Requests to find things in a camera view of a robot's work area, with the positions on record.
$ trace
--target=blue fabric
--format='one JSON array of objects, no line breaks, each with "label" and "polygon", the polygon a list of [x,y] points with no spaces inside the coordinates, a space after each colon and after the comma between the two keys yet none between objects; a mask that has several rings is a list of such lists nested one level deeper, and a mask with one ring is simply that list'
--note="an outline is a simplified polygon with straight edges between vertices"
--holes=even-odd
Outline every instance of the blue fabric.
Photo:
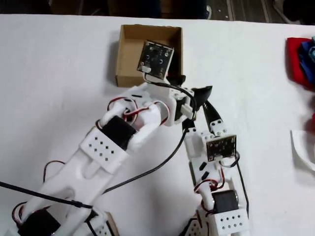
[{"label": "blue fabric", "polygon": [[315,84],[315,63],[310,58],[309,51],[314,46],[312,41],[303,42],[299,48],[300,66],[311,84]]}]

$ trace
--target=dark floor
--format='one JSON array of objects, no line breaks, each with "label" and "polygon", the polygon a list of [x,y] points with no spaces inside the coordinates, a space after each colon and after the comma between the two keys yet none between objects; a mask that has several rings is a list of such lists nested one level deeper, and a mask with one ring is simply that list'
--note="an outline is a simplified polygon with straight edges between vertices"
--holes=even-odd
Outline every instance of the dark floor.
[{"label": "dark floor", "polygon": [[[206,1],[212,9],[212,20],[285,23],[273,8],[273,0]],[[0,0],[0,13],[53,13],[106,16],[111,11],[108,4],[111,4],[111,9],[114,9],[113,6],[116,5],[118,11],[122,11],[122,4],[119,4],[121,2],[124,2],[123,5],[125,7],[128,3],[130,5],[128,9],[132,7],[136,8],[135,1],[131,0]],[[161,0],[161,5],[165,4],[165,2],[167,1]],[[168,2],[171,2],[169,7],[172,7],[173,10],[182,12],[182,0],[169,0]],[[171,18],[177,18],[176,15],[170,14],[170,16]]]},{"label": "dark floor", "polygon": [[208,0],[212,20],[285,23],[273,0]]}]

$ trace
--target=wire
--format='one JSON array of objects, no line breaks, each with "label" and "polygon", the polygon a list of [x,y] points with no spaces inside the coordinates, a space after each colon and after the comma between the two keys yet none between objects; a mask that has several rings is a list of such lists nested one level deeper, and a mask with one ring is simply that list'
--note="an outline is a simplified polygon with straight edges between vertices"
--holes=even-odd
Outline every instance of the wire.
[{"label": "wire", "polygon": [[146,172],[144,172],[144,173],[142,173],[142,174],[139,174],[139,175],[137,175],[137,176],[135,176],[135,177],[133,177],[133,178],[127,179],[126,181],[123,181],[123,182],[121,182],[121,183],[119,183],[119,184],[116,184],[116,185],[114,185],[114,186],[112,186],[112,187],[106,189],[106,190],[103,192],[103,194],[104,194],[104,193],[108,193],[109,191],[112,191],[112,190],[114,190],[114,189],[116,189],[116,188],[119,188],[119,187],[121,187],[121,186],[123,186],[123,185],[126,185],[126,184],[128,184],[128,183],[130,183],[130,182],[133,182],[133,181],[135,181],[135,180],[137,180],[137,179],[139,179],[139,178],[142,178],[142,177],[144,177],[144,176],[147,176],[147,175],[153,173],[154,171],[157,171],[157,170],[158,170],[159,168],[161,168],[162,166],[164,166],[170,159],[172,159],[172,157],[173,157],[173,156],[175,155],[175,153],[178,151],[179,147],[182,145],[182,143],[183,143],[183,141],[184,141],[184,138],[185,138],[187,132],[188,132],[187,129],[185,129],[185,130],[183,131],[182,137],[181,137],[180,141],[178,142],[177,146],[175,147],[174,151],[173,151],[173,152],[169,155],[169,157],[166,158],[161,164],[159,164],[158,166],[156,166],[156,167],[154,167],[154,168],[152,168],[152,169],[150,169],[150,170],[148,170],[148,171],[146,171]]},{"label": "wire", "polygon": [[45,165],[45,167],[44,167],[43,183],[44,183],[45,180],[46,180],[47,167],[48,167],[51,163],[54,163],[54,162],[58,162],[58,163],[61,163],[61,164],[65,164],[63,161],[59,161],[59,160],[53,160],[53,161],[48,162],[48,163]]},{"label": "wire", "polygon": [[224,184],[225,184],[225,177],[224,177],[224,172],[223,172],[222,167],[221,167],[221,177],[222,177],[222,184],[221,184],[219,187],[218,187],[218,182],[217,182],[216,180],[211,179],[211,178],[208,178],[208,179],[205,179],[205,180],[201,181],[199,184],[197,184],[197,185],[194,187],[194,189],[193,189],[194,192],[195,192],[195,193],[199,193],[199,192],[198,192],[198,189],[199,189],[200,185],[203,184],[203,183],[205,183],[205,182],[212,182],[212,183],[214,183],[214,185],[210,185],[211,191],[216,191],[216,190],[218,190],[218,189],[223,188],[223,186],[224,186]]},{"label": "wire", "polygon": [[144,73],[144,81],[147,82],[148,84],[152,84],[152,85],[156,85],[156,86],[159,86],[159,87],[165,87],[165,88],[170,88],[170,89],[175,89],[177,91],[180,91],[184,94],[186,94],[189,98],[190,98],[190,102],[192,103],[192,113],[193,113],[193,116],[192,116],[192,119],[195,118],[195,115],[196,115],[196,108],[197,108],[197,103],[196,103],[196,100],[195,98],[193,97],[193,95],[191,93],[189,93],[186,89],[183,89],[181,87],[178,87],[178,86],[174,86],[174,85],[170,85],[170,84],[166,84],[166,83],[161,83],[161,82],[152,82],[152,81],[149,81],[147,80],[147,73]]},{"label": "wire", "polygon": [[93,207],[91,205],[83,204],[82,202],[78,202],[78,201],[74,201],[74,200],[68,201],[68,200],[65,200],[65,199],[52,197],[52,196],[49,196],[49,195],[46,195],[46,194],[37,193],[37,192],[31,191],[29,189],[21,188],[21,187],[18,187],[18,186],[9,184],[9,183],[4,183],[4,182],[1,182],[1,181],[0,181],[0,187],[8,188],[8,189],[20,192],[20,193],[26,193],[26,194],[33,195],[35,197],[39,197],[39,198],[43,198],[43,199],[47,199],[47,200],[50,200],[50,201],[53,201],[53,202],[62,203],[62,204],[68,204],[68,205],[71,205],[71,206],[74,206],[74,207],[78,207],[78,208],[83,207],[83,208],[87,208],[87,209],[92,209],[92,207]]},{"label": "wire", "polygon": [[[108,111],[110,110],[110,104],[112,104],[113,102],[116,102],[116,101],[118,101],[118,100],[121,100],[121,99],[124,99],[124,100],[127,101],[127,102],[132,102],[132,103],[133,103],[133,106],[134,106],[134,110],[135,110],[135,111],[138,110],[138,106],[137,106],[136,101],[135,101],[134,99],[132,99],[132,98],[129,98],[129,97],[116,97],[116,98],[110,100],[109,103],[108,103],[108,105],[107,105],[107,110],[108,110]],[[130,125],[132,125],[132,124],[136,121],[137,117],[138,117],[138,113],[135,114],[134,118],[133,118],[132,121],[130,122]]]},{"label": "wire", "polygon": [[154,102],[154,104],[157,104],[157,103],[160,103],[160,104],[162,104],[165,108],[166,108],[166,110],[167,110],[167,117],[166,118],[164,118],[162,121],[161,121],[161,124],[160,125],[163,125],[166,121],[167,121],[167,119],[170,117],[170,110],[169,110],[169,107],[165,104],[165,102],[162,102],[162,101],[155,101]]},{"label": "wire", "polygon": [[239,154],[238,151],[236,151],[236,155],[235,155],[235,161],[231,164],[231,165],[228,165],[228,166],[225,166],[221,163],[221,161],[219,161],[220,165],[223,166],[223,167],[226,167],[226,168],[232,168],[234,166],[236,166],[236,164],[238,163],[238,161],[240,160],[241,156]]},{"label": "wire", "polygon": [[212,182],[212,183],[214,184],[214,185],[210,185],[210,188],[211,188],[211,187],[212,187],[212,188],[216,188],[216,187],[218,186],[218,182],[217,182],[216,180],[208,178],[208,179],[205,179],[205,180],[201,181],[199,184],[197,184],[197,185],[194,187],[193,191],[194,191],[195,193],[198,193],[198,189],[199,189],[200,185],[203,184],[203,183],[205,183],[205,182]]},{"label": "wire", "polygon": [[12,210],[12,219],[13,219],[13,221],[16,223],[17,227],[19,227],[19,226],[22,224],[22,222],[16,219],[16,217],[15,217],[15,211],[17,210],[17,208],[18,208],[19,206],[21,206],[21,205],[23,205],[23,204],[25,204],[25,203],[26,203],[26,202],[19,203],[19,204],[16,205],[16,206],[13,208],[13,210]]},{"label": "wire", "polygon": [[225,176],[224,176],[224,172],[223,172],[222,167],[221,167],[221,176],[222,176],[222,184],[221,184],[221,186],[217,187],[216,190],[223,188],[224,184],[225,184]]},{"label": "wire", "polygon": [[245,188],[245,184],[244,184],[244,180],[243,180],[243,176],[242,176],[242,172],[241,172],[241,168],[240,165],[237,163],[237,170],[238,170],[238,174],[240,175],[240,179],[241,179],[241,183],[242,183],[242,188],[243,188],[243,192],[245,195],[245,200],[246,200],[246,211],[247,211],[247,216],[248,218],[250,217],[250,202],[248,200],[248,196],[247,196],[247,192],[246,192],[246,188]]},{"label": "wire", "polygon": [[91,230],[92,234],[93,234],[94,236],[97,236],[97,234],[96,234],[95,230],[93,229],[93,227],[92,227],[90,221],[87,221],[86,223],[87,223],[89,229]]}]

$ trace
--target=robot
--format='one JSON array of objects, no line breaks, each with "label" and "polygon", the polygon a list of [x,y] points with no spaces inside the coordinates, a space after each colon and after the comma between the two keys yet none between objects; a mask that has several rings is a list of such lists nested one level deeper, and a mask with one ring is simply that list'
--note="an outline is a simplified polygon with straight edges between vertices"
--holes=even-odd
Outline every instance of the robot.
[{"label": "robot", "polygon": [[[185,77],[167,77],[174,49],[145,41],[138,70],[145,82],[112,99],[78,150],[38,192],[0,182],[0,186],[33,195],[15,207],[17,227],[5,236],[119,235],[114,220],[93,203],[102,194],[148,175],[166,164],[185,143],[194,192],[202,201],[181,236],[249,235],[249,202],[240,172],[236,135],[228,134],[208,98],[212,87],[187,89]],[[208,130],[194,125],[203,108]],[[159,166],[107,188],[121,164],[161,126],[182,124],[183,135],[174,152]],[[61,203],[65,216],[52,208]]]}]

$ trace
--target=robotic arm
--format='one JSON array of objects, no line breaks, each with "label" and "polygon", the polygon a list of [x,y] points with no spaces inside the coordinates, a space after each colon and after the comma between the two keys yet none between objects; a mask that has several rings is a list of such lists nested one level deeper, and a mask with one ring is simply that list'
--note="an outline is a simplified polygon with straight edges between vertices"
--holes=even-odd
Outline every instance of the robotic arm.
[{"label": "robotic arm", "polygon": [[[227,135],[218,113],[206,102],[212,87],[190,90],[180,86],[183,81],[165,82],[173,53],[174,49],[168,46],[145,42],[138,70],[143,72],[146,83],[130,88],[109,102],[107,112],[91,128],[78,150],[55,176],[44,182],[39,190],[40,197],[33,194],[35,196],[20,208],[17,228],[10,229],[5,236],[86,236],[91,232],[118,235],[111,216],[95,209],[93,203],[106,192],[121,164],[135,155],[161,125],[178,123],[183,124],[182,139],[186,135],[194,191],[203,199],[196,211],[197,218],[182,235],[191,235],[189,230],[194,225],[198,225],[201,235],[205,236],[248,229],[243,198],[234,190],[216,192],[227,181],[229,188],[238,188],[233,177],[235,165],[230,165],[227,171],[229,164],[225,161],[237,158],[236,136]],[[201,105],[205,112],[212,113],[208,117],[215,118],[208,122],[210,130],[207,132],[197,132],[193,123]],[[66,215],[58,220],[47,210],[53,208],[49,200],[56,201],[56,198],[66,199],[59,201],[61,203],[73,203],[65,207]],[[229,217],[235,218],[234,224],[222,226],[220,220]]]}]

